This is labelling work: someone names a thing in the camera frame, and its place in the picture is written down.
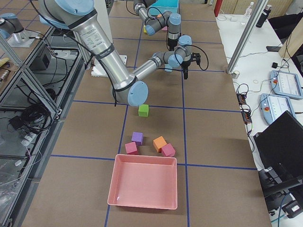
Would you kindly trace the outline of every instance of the orange cube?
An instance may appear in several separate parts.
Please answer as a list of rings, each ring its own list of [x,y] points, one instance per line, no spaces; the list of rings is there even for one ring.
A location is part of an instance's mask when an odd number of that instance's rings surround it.
[[[155,147],[158,153],[162,152],[161,148],[164,147],[166,144],[167,143],[162,136],[153,140],[153,146]]]

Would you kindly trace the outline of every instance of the label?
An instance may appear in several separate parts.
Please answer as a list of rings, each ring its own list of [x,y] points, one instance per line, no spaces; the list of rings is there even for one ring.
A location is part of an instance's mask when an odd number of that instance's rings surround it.
[[[103,39],[97,29],[93,28],[87,33],[81,35],[81,39],[90,50],[96,49],[99,45],[103,44]]]
[[[300,207],[298,206],[298,205],[296,205],[296,206],[294,206],[293,208],[292,208],[292,211],[293,212],[296,212],[297,210],[299,210],[300,209]]]

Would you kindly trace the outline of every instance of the water bottle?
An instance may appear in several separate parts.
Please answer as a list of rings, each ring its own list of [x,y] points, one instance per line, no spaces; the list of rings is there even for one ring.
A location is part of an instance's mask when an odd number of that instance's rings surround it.
[[[250,2],[250,6],[248,6],[247,9],[245,10],[245,13],[244,13],[242,21],[241,21],[242,25],[247,24],[248,20],[250,19],[250,15],[251,15],[251,12],[252,12],[252,6],[253,5],[254,5],[254,2],[253,1]]]
[[[267,17],[269,16],[269,13],[271,12],[271,8],[272,6],[271,5],[267,5],[265,6],[265,9],[263,10],[257,24],[256,24],[256,27],[262,27],[265,20],[267,19]]]

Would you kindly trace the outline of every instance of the plastic tray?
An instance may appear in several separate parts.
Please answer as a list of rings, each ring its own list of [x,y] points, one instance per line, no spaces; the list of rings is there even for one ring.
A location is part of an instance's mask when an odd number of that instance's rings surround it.
[[[151,5],[151,7],[156,7],[158,10],[160,10],[161,13],[164,13],[165,11],[177,13],[178,6],[179,0],[158,0]],[[160,14],[158,10],[151,8],[149,12],[151,15],[158,15]]]
[[[177,160],[174,157],[116,155],[107,203],[177,209]]]

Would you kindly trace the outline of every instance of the purple cube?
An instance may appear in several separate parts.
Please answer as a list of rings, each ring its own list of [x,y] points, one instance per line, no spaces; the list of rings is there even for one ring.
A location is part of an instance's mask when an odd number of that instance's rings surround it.
[[[134,131],[132,142],[135,142],[137,146],[143,145],[143,133]]]

